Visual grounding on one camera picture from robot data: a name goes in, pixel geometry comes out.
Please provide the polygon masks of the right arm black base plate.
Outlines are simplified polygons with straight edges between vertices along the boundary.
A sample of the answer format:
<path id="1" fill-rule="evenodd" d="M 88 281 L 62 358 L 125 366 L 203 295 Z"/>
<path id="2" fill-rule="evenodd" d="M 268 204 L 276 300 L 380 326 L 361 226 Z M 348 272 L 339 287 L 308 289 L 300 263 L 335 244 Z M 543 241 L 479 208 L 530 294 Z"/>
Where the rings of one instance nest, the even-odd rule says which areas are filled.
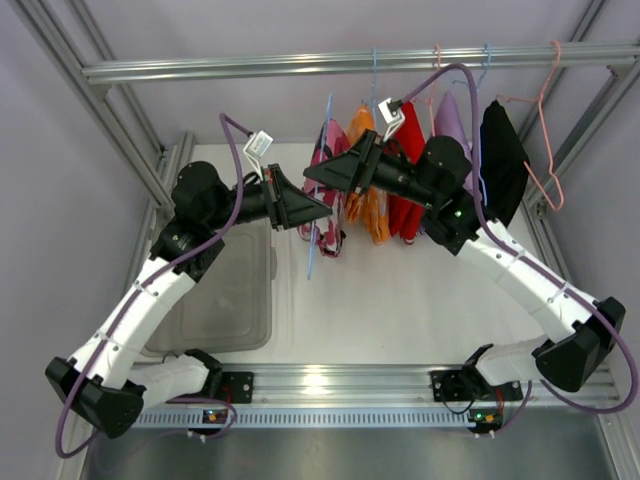
<path id="1" fill-rule="evenodd" d="M 440 403 L 497 401 L 498 394 L 504 401 L 520 401 L 524 398 L 521 386 L 509 382 L 491 386 L 475 371 L 435 370 L 430 372 L 430 380 L 434 400 Z"/>

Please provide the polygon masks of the pink camouflage trousers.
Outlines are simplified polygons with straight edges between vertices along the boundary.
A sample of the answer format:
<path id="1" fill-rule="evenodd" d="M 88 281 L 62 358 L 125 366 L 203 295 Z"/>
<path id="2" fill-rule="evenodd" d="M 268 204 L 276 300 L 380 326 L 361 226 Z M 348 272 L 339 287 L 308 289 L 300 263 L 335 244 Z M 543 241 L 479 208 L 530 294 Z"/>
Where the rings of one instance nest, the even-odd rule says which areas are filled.
<path id="1" fill-rule="evenodd" d="M 320 164 L 345 152 L 350 146 L 345 131 L 335 119 L 330 118 L 328 124 L 321 128 L 310 165 Z M 333 211 L 331 214 L 333 219 L 330 221 L 328 229 L 318 229 L 315 226 L 311 229 L 297 229 L 299 236 L 307 242 L 315 238 L 314 244 L 318 247 L 321 255 L 330 258 L 338 257 L 341 253 L 343 240 L 346 238 L 341 226 L 344 194 L 309 179 L 304 180 L 303 191 L 330 206 Z"/>

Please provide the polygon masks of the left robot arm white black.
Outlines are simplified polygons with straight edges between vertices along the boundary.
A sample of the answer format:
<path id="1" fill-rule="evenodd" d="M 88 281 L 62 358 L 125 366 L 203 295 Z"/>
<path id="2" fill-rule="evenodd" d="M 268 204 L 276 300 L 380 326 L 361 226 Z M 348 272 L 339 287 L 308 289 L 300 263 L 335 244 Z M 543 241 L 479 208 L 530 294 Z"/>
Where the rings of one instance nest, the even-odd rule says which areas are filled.
<path id="1" fill-rule="evenodd" d="M 218 397 L 223 367 L 201 349 L 146 368 L 134 365 L 167 314 L 209 272 L 226 232 L 263 219 L 275 230 L 295 229 L 332 212 L 276 164 L 239 176 L 230 188 L 212 164 L 193 162 L 179 172 L 171 197 L 174 216 L 129 292 L 82 347 L 68 358 L 52 359 L 45 370 L 65 409 L 110 439 L 159 404 Z"/>

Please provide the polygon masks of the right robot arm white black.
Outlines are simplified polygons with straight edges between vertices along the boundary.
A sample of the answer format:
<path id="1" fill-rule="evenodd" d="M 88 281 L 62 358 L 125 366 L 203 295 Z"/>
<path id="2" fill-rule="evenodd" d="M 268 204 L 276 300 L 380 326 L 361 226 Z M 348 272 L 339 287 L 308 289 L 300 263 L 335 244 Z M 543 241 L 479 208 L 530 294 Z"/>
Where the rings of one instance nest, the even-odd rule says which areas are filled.
<path id="1" fill-rule="evenodd" d="M 483 271 L 538 323 L 542 337 L 481 346 L 463 364 L 463 380 L 476 395 L 534 380 L 577 392 L 615 346 L 625 308 L 613 297 L 599 301 L 573 289 L 523 248 L 465 189 L 471 171 L 450 136 L 430 138 L 411 163 L 368 130 L 348 151 L 307 167 L 304 175 L 343 193 L 375 187 L 422 206 L 431 239 Z"/>

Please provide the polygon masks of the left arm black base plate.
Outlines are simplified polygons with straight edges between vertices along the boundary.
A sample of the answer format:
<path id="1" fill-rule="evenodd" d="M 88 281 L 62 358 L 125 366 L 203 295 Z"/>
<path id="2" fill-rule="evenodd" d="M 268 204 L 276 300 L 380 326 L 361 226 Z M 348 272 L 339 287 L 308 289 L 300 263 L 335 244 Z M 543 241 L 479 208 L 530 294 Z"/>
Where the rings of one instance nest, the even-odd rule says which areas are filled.
<path id="1" fill-rule="evenodd" d="M 247 371 L 218 372 L 205 381 L 200 391 L 204 398 L 222 400 L 230 404 L 251 404 L 254 374 Z"/>

